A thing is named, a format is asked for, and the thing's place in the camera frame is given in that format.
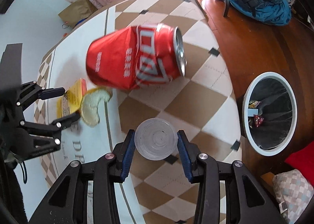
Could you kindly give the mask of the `yellow red cardboard box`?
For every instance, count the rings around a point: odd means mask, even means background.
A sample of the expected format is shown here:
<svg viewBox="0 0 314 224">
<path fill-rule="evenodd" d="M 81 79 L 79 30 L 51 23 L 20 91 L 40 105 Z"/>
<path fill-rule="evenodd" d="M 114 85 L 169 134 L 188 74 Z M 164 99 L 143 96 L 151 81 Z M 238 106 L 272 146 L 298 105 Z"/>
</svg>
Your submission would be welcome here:
<svg viewBox="0 0 314 224">
<path fill-rule="evenodd" d="M 87 92 L 86 81 L 83 78 L 75 83 L 56 102 L 57 118 L 70 115 L 80 109 L 80 103 Z"/>
</svg>

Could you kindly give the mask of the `brown paper bag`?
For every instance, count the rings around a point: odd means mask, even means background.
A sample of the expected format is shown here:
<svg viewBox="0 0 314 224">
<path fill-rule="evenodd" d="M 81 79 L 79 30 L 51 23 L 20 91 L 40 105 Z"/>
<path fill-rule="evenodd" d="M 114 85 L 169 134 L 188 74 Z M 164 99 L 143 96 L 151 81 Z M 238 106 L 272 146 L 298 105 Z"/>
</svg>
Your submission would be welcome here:
<svg viewBox="0 0 314 224">
<path fill-rule="evenodd" d="M 89 0 L 76 0 L 61 11 L 58 16 L 69 27 L 74 28 L 80 21 L 87 19 L 97 7 Z"/>
</svg>

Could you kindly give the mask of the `red crushed soda can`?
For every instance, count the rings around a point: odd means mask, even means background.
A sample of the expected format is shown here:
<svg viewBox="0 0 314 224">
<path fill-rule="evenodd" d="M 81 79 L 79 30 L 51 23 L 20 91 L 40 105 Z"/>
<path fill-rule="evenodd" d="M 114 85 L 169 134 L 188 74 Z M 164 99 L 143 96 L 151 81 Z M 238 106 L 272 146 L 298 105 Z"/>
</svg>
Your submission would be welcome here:
<svg viewBox="0 0 314 224">
<path fill-rule="evenodd" d="M 93 41 L 86 54 L 88 78 L 120 90 L 167 84 L 185 71 L 182 33 L 162 23 L 112 32 Z"/>
</svg>

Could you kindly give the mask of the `colourful snack wrappers in bin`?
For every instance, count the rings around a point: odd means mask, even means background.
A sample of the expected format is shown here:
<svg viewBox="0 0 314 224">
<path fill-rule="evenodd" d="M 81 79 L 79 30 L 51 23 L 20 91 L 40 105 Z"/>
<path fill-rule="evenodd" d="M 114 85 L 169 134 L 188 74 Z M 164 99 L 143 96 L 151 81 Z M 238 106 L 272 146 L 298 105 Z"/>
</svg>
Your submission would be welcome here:
<svg viewBox="0 0 314 224">
<path fill-rule="evenodd" d="M 248 108 L 249 109 L 257 109 L 258 106 L 260 105 L 260 101 L 257 101 L 257 100 L 250 100 L 249 103 L 248 103 Z"/>
</svg>

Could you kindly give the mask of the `checkered tablecloth on table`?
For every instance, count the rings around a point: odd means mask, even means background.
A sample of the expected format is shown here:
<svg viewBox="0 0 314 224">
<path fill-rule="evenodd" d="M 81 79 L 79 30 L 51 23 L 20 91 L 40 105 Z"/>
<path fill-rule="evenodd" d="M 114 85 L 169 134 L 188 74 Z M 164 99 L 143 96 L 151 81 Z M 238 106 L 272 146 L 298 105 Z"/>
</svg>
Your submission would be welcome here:
<svg viewBox="0 0 314 224">
<path fill-rule="evenodd" d="M 99 107 L 100 122 L 75 123 L 62 133 L 61 149 L 40 158 L 51 186 L 72 160 L 97 160 L 123 141 L 130 129 L 150 118 L 184 130 L 187 138 L 218 161 L 241 158 L 232 145 L 241 137 L 233 86 L 219 45 L 195 0 L 119 0 L 77 27 L 44 55 L 38 84 L 70 88 L 86 79 L 90 43 L 127 26 L 163 23 L 183 34 L 186 75 L 169 84 L 131 92 L 114 90 Z M 198 186 L 184 175 L 179 155 L 150 161 L 134 153 L 130 175 L 115 194 L 122 223 L 192 223 Z"/>
</svg>

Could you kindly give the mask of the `clear round plastic lid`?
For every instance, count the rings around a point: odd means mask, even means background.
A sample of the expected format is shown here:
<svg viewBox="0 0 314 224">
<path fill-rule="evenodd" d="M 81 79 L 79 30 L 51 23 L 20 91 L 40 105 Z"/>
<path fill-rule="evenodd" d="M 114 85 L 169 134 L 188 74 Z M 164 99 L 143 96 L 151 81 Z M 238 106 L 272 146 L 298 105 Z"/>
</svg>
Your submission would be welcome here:
<svg viewBox="0 0 314 224">
<path fill-rule="evenodd" d="M 137 127 L 134 141 L 142 157 L 159 161 L 169 157 L 176 150 L 178 136 L 169 122 L 150 118 Z"/>
</svg>

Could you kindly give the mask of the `red blanket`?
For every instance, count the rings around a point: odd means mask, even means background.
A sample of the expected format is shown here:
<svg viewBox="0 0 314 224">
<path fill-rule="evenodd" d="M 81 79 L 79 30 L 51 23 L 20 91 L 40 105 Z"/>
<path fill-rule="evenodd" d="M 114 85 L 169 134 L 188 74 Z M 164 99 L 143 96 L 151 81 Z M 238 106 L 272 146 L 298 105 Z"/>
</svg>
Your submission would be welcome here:
<svg viewBox="0 0 314 224">
<path fill-rule="evenodd" d="M 314 184 L 314 141 L 302 150 L 292 153 L 285 163 L 299 170 L 304 178 L 313 186 Z"/>
</svg>

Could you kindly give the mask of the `red snack wrapper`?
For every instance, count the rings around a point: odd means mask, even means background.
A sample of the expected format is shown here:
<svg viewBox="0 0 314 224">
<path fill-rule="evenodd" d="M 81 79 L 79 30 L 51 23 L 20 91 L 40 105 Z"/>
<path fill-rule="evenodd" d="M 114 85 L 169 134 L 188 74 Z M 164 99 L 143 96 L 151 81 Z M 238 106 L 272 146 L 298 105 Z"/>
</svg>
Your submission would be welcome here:
<svg viewBox="0 0 314 224">
<path fill-rule="evenodd" d="M 256 127 L 259 127 L 264 121 L 264 118 L 262 115 L 254 115 L 253 119 L 254 119 L 254 124 Z"/>
</svg>

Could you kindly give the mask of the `white round trash bin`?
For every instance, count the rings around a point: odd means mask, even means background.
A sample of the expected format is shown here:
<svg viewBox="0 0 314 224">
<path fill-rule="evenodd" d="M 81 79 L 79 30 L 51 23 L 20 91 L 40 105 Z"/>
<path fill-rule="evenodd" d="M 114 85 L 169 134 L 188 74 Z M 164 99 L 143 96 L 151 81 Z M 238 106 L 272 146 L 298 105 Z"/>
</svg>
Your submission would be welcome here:
<svg viewBox="0 0 314 224">
<path fill-rule="evenodd" d="M 263 123 L 256 127 L 247 116 L 250 100 L 260 101 Z M 276 72 L 264 72 L 249 85 L 242 100 L 242 122 L 245 137 L 253 149 L 263 156 L 275 156 L 290 143 L 297 126 L 297 101 L 288 81 Z"/>
</svg>

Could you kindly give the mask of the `grey flat box in bin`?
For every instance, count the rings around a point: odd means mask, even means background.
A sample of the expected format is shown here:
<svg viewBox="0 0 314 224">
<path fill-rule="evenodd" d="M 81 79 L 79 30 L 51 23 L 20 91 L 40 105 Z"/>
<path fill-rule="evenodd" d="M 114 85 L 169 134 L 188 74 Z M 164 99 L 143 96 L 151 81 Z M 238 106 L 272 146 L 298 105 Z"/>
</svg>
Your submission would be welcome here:
<svg viewBox="0 0 314 224">
<path fill-rule="evenodd" d="M 248 108 L 247 109 L 247 116 L 248 117 L 254 117 L 255 115 L 259 114 L 259 110 L 258 109 L 253 109 L 253 108 Z"/>
</svg>

